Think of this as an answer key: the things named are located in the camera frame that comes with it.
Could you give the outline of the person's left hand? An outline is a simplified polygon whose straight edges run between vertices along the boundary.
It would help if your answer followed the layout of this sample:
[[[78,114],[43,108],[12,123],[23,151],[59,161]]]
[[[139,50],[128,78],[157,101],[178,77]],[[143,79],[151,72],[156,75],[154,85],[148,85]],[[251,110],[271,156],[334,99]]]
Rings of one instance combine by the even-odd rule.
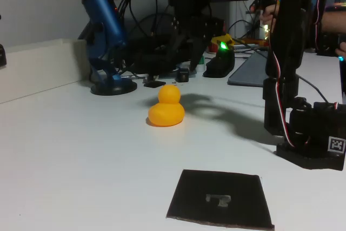
[[[341,42],[335,53],[338,57],[346,58],[346,42]]]

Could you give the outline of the person's right hand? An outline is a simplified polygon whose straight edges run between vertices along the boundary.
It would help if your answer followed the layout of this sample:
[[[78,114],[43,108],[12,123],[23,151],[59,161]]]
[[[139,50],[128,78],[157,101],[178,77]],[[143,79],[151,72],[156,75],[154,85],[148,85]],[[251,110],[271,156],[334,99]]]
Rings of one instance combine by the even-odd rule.
[[[278,4],[267,6],[259,17],[262,24],[263,25],[270,25],[271,23],[275,24],[276,16],[278,14],[279,8],[280,6]]]

